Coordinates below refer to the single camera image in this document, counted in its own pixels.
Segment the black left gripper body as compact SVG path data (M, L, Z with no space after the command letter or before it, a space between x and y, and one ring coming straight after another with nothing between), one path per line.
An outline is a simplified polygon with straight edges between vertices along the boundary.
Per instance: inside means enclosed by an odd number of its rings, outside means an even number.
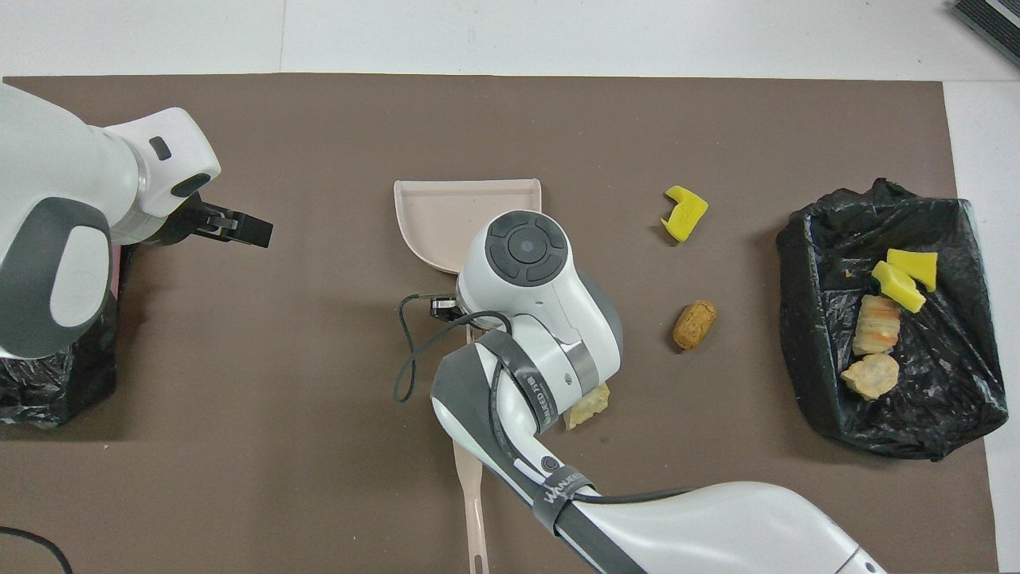
M174 245L192 234L230 242L230 238L222 234L223 230L233 231L236 228L234 211L207 203L200 194L193 194L165 218L158 229L158 244Z

